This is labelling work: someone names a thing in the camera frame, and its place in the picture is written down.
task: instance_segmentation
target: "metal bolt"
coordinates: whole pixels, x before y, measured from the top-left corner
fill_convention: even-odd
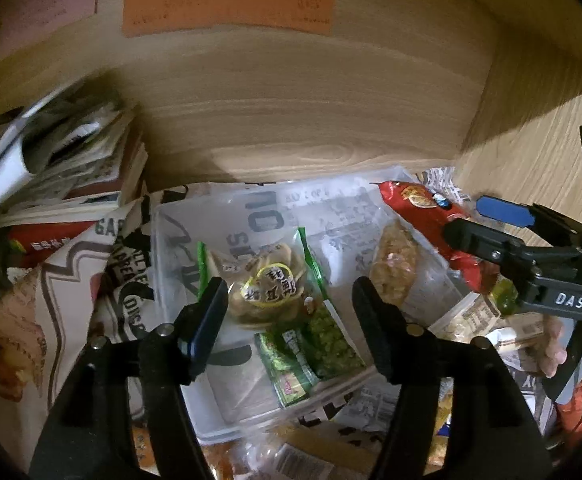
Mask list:
[[[92,337],[91,341],[89,341],[89,345],[94,350],[100,350],[104,348],[104,346],[109,342],[109,339],[103,335],[97,335]]]
[[[162,323],[155,331],[158,333],[160,337],[167,337],[170,336],[175,327],[171,323]]]
[[[482,350],[486,350],[490,347],[490,341],[487,338],[482,337],[482,336],[474,337],[471,342],[475,346],[477,346],[477,348],[480,348]]]
[[[407,334],[413,337],[420,337],[424,333],[424,329],[420,325],[410,323],[407,325]]]

